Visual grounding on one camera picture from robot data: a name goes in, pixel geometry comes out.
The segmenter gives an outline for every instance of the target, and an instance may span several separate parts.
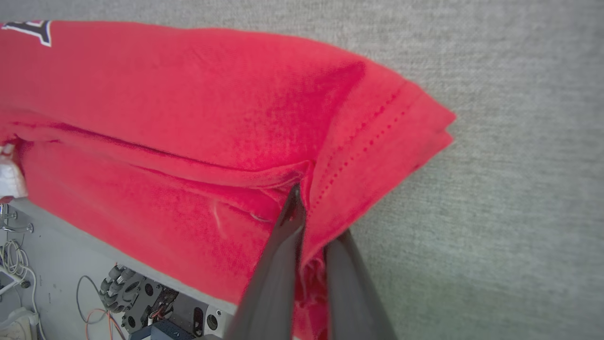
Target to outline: gray fabric surface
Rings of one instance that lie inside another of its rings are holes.
[[[353,227],[397,334],[604,338],[603,1],[0,3],[42,18],[294,34],[416,81],[456,142]]]

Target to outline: red fabric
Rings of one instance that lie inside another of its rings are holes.
[[[321,249],[451,142],[454,115],[417,85],[319,42],[117,22],[49,33],[0,30],[0,139],[22,141],[31,201],[236,303],[300,181],[302,339],[326,334]]]

